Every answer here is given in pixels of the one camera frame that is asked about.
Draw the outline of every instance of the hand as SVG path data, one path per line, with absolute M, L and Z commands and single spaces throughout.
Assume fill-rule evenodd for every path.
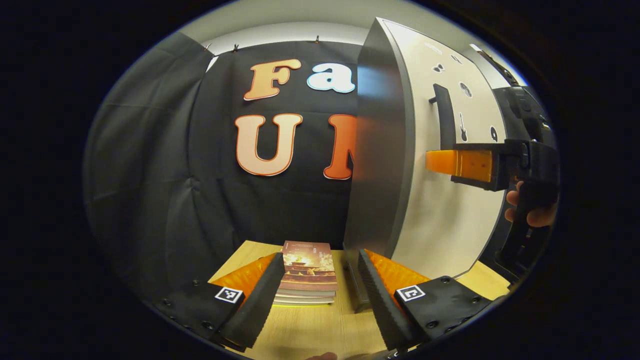
M 307 360 L 338 360 L 338 355 L 333 352 L 325 352 L 322 355 L 316 355 L 308 358 Z
M 524 181 L 519 181 L 516 184 L 516 191 L 510 191 L 507 193 L 507 202 L 511 205 L 518 205 L 518 196 L 520 195 L 518 192 L 520 191 L 520 185 L 522 185 Z M 549 208 L 538 208 L 533 209 L 527 214 L 527 223 L 531 227 L 543 227 L 553 224 L 554 219 L 556 218 L 556 209 L 557 202 L 550 206 Z M 507 209 L 504 212 L 504 217 L 507 218 L 510 222 L 513 222 L 513 217 L 515 216 L 516 209 Z

